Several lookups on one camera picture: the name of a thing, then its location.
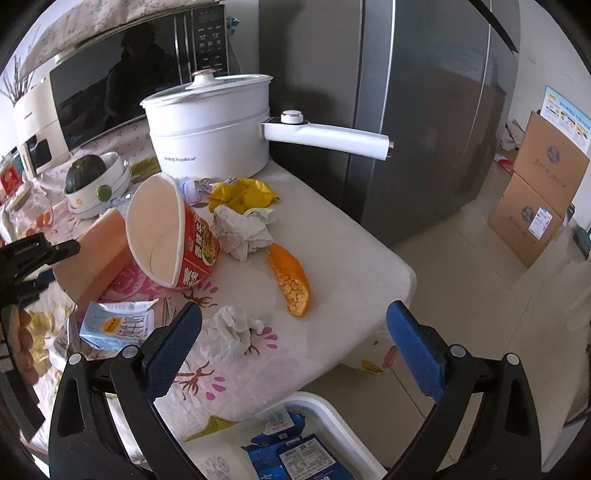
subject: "blue package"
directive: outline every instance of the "blue package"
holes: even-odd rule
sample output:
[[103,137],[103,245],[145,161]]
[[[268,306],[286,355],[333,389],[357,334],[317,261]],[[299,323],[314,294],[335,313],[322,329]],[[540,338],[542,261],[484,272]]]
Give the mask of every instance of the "blue package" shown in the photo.
[[262,480],[290,480],[285,472],[278,451],[289,450],[291,445],[301,441],[301,437],[278,442],[274,445],[247,445],[242,447]]
[[355,480],[312,434],[277,450],[288,480]]
[[306,418],[300,413],[288,412],[285,407],[273,408],[265,413],[265,431],[251,438],[255,445],[265,446],[299,437],[306,426]]

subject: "floral tablecloth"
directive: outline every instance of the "floral tablecloth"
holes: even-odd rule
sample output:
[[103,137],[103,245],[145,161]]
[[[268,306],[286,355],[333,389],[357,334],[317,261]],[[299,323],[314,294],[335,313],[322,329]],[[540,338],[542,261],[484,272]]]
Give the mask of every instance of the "floral tablecloth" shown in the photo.
[[[131,163],[154,155],[147,123],[128,125],[75,156],[111,150]],[[55,205],[54,226],[47,234],[51,242],[75,238],[90,225],[89,220],[74,219],[64,207],[58,186],[68,166],[39,180]],[[265,323],[246,355],[232,363],[207,361],[196,348],[191,350],[168,394],[155,402],[168,428],[181,441],[252,416],[333,368],[348,354],[353,357],[346,363],[354,368],[373,374],[387,371],[396,348],[385,330],[386,308],[397,299],[408,304],[414,295],[412,269],[311,188],[273,162],[256,177],[281,198],[273,205],[277,221],[269,226],[271,235],[300,260],[311,285],[313,303],[302,319],[288,313],[266,251],[250,255],[245,262],[222,254],[212,275],[184,294],[154,284],[131,264],[102,297],[104,301],[121,301],[167,296],[179,308],[193,301],[201,306],[206,319],[218,308],[233,305]],[[197,212],[211,223],[208,209]],[[44,362],[43,377],[35,390],[48,419],[60,372],[48,363],[47,356],[44,358],[44,351],[72,308],[71,300],[56,284],[30,308],[32,328],[42,339],[35,344],[35,358],[39,366]],[[110,398],[109,405],[131,458],[140,461],[141,453],[117,400]],[[37,447],[47,448],[48,424],[46,421],[33,440]]]

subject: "crumpled tissue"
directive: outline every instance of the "crumpled tissue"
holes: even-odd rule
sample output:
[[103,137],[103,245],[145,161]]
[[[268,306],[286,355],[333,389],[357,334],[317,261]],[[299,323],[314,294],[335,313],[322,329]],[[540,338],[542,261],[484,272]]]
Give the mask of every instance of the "crumpled tissue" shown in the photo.
[[211,231],[222,250],[244,262],[248,254],[273,243],[267,225],[274,221],[271,208],[251,208],[240,215],[226,205],[219,205],[213,211]]
[[251,330],[260,335],[263,328],[261,320],[248,316],[239,308],[225,306],[211,319],[203,321],[197,345],[206,359],[231,362],[250,347]]

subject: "pot handle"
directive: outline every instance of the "pot handle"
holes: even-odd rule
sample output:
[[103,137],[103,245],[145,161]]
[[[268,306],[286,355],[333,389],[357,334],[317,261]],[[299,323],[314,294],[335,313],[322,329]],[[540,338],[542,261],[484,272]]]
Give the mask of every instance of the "pot handle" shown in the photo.
[[262,124],[262,134],[270,141],[328,148],[376,160],[386,160],[394,147],[394,143],[386,135],[311,124],[304,120],[298,110],[286,110],[280,118],[273,117],[265,121]]

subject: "pot handle knob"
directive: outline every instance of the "pot handle knob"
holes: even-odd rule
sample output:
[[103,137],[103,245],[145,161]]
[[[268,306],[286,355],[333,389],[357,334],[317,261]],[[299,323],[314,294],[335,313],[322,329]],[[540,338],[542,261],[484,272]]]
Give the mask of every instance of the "pot handle knob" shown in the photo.
[[281,113],[281,123],[298,125],[304,122],[304,114],[299,110],[284,110]]

